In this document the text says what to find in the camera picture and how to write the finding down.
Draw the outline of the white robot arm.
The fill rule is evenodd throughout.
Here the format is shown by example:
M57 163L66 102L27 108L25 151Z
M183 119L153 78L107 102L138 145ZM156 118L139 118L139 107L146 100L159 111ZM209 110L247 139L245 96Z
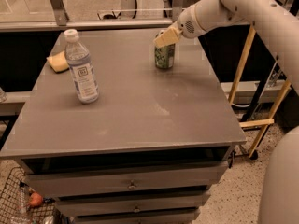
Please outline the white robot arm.
M240 22L251 24L295 91L299 92L299 20L275 0L200 0L154 39L175 44ZM299 127L274 148L263 180L258 224L299 224Z

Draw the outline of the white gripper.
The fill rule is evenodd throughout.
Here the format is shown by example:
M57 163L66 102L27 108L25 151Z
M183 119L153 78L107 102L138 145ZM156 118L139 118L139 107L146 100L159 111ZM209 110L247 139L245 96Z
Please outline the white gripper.
M181 36L196 38L204 35L206 30L200 25L198 15L197 5L186 8L173 23L173 27L167 28L154 39L154 45L157 48L162 48L179 42Z

